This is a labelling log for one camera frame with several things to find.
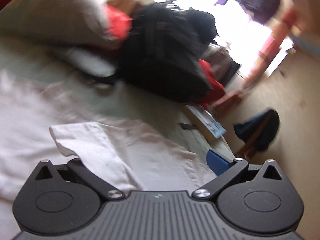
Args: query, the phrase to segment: bed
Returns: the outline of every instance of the bed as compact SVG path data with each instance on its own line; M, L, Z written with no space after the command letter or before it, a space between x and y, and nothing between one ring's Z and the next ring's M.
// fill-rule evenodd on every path
M63 82L64 89L71 90L91 111L120 118L141 119L168 139L197 153L203 163L209 149L229 159L234 158L224 138L209 145L199 131L183 130L178 123L189 121L180 111L179 104L123 82L114 88L94 87L88 84L81 73L50 56L48 51L49 46L43 44L0 36L0 68L44 83ZM11 204L0 199L1 212L13 220ZM14 228L8 225L8 232L2 239L10 239L17 230L17 225Z

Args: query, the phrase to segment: blue gripper pad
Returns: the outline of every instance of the blue gripper pad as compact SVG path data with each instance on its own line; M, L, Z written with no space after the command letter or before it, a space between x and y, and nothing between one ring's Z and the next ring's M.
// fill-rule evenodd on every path
M213 150L207 152L207 165L217 175L221 175L231 167L229 161L224 160L219 154Z

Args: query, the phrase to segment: metal screw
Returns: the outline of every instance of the metal screw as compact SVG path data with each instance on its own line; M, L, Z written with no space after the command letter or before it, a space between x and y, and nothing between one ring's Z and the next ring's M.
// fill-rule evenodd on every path
M207 196L210 195L210 192L209 192L209 190L207 190L207 189L200 188L200 189L197 189L197 190L195 191L195 195L196 195L197 197L207 197Z
M111 198L119 198L119 197L122 197L123 194L120 190L113 189L108 191L107 195L108 197L111 197Z

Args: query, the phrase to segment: floor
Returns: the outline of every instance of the floor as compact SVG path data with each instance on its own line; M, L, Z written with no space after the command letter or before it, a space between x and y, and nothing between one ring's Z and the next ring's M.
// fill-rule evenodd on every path
M235 110L220 120L225 139L235 152L243 143L233 124L243 122L268 107L276 109L281 125L269 150L252 163L275 159L304 201L305 211L298 233L307 240L320 240L320 60L297 50L261 82ZM241 82L239 76L233 82Z

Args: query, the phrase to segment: blue and black object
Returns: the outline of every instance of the blue and black object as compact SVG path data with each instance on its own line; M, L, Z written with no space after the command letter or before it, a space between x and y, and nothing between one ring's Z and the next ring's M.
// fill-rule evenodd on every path
M195 190L128 196L86 169L43 160L13 203L15 240L299 240L303 202L276 161L249 165L213 151L219 176Z

